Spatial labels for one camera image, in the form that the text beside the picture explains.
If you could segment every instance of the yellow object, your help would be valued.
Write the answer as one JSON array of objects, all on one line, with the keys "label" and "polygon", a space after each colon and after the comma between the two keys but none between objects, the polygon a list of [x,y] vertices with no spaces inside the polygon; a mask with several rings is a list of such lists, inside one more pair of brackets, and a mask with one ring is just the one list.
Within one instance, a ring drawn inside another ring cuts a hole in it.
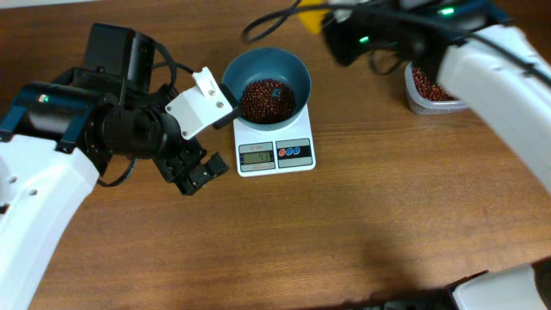
[{"label": "yellow object", "polygon": [[[305,5],[323,4],[324,2],[325,0],[302,0],[299,7]],[[304,28],[312,34],[319,34],[321,32],[321,21],[327,13],[329,13],[328,9],[304,12],[299,14],[299,18]]]}]

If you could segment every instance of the plastic container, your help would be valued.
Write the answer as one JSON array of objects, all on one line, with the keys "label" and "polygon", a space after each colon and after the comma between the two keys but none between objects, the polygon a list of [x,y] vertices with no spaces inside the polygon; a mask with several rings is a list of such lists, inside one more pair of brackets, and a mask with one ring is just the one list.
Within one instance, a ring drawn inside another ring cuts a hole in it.
[{"label": "plastic container", "polygon": [[258,80],[272,78],[286,84],[294,93],[293,114],[276,124],[256,124],[243,117],[239,120],[258,131],[274,131],[292,126],[306,107],[312,93],[312,79],[308,69],[292,53],[275,47],[252,49],[238,56],[226,69],[222,83],[241,101],[245,88]]},{"label": "plastic container", "polygon": [[413,64],[406,67],[406,93],[410,109],[417,115],[439,115],[468,109],[462,101],[433,102],[423,98],[417,91],[412,73]]}]

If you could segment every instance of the white kitchen scale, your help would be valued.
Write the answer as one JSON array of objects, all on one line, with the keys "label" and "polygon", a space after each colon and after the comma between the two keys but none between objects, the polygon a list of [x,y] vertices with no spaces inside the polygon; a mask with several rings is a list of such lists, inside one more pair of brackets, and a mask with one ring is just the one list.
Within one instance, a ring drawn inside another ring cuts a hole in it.
[{"label": "white kitchen scale", "polygon": [[242,177],[257,177],[316,166],[308,106],[274,125],[260,125],[238,118],[233,121],[235,155]]}]

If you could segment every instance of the red beans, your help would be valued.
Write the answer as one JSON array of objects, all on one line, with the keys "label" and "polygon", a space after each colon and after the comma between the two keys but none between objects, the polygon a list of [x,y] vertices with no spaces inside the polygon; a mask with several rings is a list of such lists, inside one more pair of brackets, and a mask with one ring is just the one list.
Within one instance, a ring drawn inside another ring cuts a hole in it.
[{"label": "red beans", "polygon": [[448,93],[441,89],[440,86],[433,84],[429,79],[424,75],[419,69],[413,69],[413,80],[415,81],[415,86],[419,95],[424,99],[442,102],[442,101],[454,101],[457,100]]},{"label": "red beans", "polygon": [[241,97],[243,117],[256,124],[275,124],[293,114],[294,93],[274,79],[256,81],[247,86]]}]

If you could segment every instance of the wood grain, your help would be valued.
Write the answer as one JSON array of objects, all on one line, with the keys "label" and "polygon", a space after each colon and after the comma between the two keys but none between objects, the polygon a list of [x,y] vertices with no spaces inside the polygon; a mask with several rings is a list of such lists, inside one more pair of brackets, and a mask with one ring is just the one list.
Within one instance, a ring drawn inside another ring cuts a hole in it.
[{"label": "wood grain", "polygon": [[[551,59],[551,3],[498,3]],[[286,5],[125,0],[0,11],[1,112],[26,82],[79,65],[93,22],[149,34],[217,78],[258,46],[288,49],[313,77],[315,170],[239,177],[231,126],[199,137],[233,168],[192,197],[140,161],[126,183],[96,188],[77,211],[31,308],[337,305],[551,254],[548,194],[473,113],[414,115],[401,72],[375,77],[362,59],[337,66],[297,18],[260,44],[240,43],[248,22]],[[153,86],[167,78],[156,72]],[[179,89],[191,84],[180,75]]]}]

